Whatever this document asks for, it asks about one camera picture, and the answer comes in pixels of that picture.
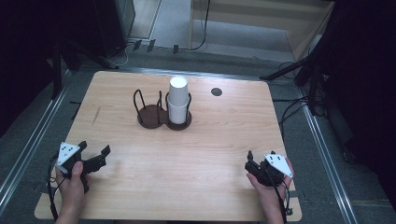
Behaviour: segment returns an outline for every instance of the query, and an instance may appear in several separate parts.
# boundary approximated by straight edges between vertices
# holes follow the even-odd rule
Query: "person's left hand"
[[[83,164],[78,161],[73,166],[72,176],[70,179],[64,179],[62,172],[56,168],[56,182],[62,195],[62,208],[56,223],[78,223],[79,216],[85,207],[85,193],[80,176],[83,170]],[[88,187],[91,184],[91,178],[85,175]]]

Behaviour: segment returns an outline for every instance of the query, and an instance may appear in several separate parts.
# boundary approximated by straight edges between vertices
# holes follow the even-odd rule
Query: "wooden table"
[[[146,105],[168,92],[170,76],[98,72],[82,102],[66,142],[87,141],[83,159],[107,144],[107,165],[93,182],[82,218],[144,220],[264,220],[256,190],[245,170],[274,150],[285,154],[268,86],[260,81],[188,77],[192,123],[173,131],[166,125],[145,129],[137,121],[133,95],[140,89]],[[211,93],[222,90],[221,96]],[[290,190],[295,190],[293,183]],[[56,196],[58,210],[61,196]],[[290,199],[301,219],[298,198]],[[52,218],[48,195],[35,209]]]

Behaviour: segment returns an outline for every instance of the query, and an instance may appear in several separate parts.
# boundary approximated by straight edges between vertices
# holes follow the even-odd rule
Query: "floor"
[[[134,0],[134,2],[136,11],[134,25],[138,29],[152,29],[152,32],[143,38],[132,34],[132,40],[155,40],[155,46],[162,48],[171,49],[174,45],[178,45],[180,49],[188,47],[190,1]],[[152,13],[155,11],[153,9],[157,9],[158,4],[159,10],[155,16]],[[201,7],[202,13],[205,14],[207,5],[202,4]],[[205,37],[204,27],[205,21],[194,20],[192,48],[201,45]],[[294,62],[285,31],[224,22],[207,22],[205,43],[197,51],[276,62]]]

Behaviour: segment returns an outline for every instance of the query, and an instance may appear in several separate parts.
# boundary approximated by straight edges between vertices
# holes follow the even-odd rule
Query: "human hand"
[[[288,163],[288,166],[294,176],[294,170],[291,166],[291,162],[289,161],[289,159],[286,159],[286,162]],[[266,187],[262,185],[253,174],[247,174],[247,178],[249,179],[251,185],[259,193],[260,203],[262,205],[262,212],[267,219],[267,222],[270,224],[283,223],[283,217],[279,207],[279,199],[277,198],[274,187]],[[279,195],[282,200],[285,200],[286,188],[289,188],[291,180],[292,178],[286,175],[284,179],[285,183],[277,187],[277,190],[279,191]]]
[[[62,172],[56,168],[56,182],[62,195],[62,208],[56,223],[78,223],[79,216],[85,207],[85,193],[80,176],[83,170],[81,161],[73,166],[70,179],[65,178]],[[85,175],[87,185],[91,184],[91,178]]]

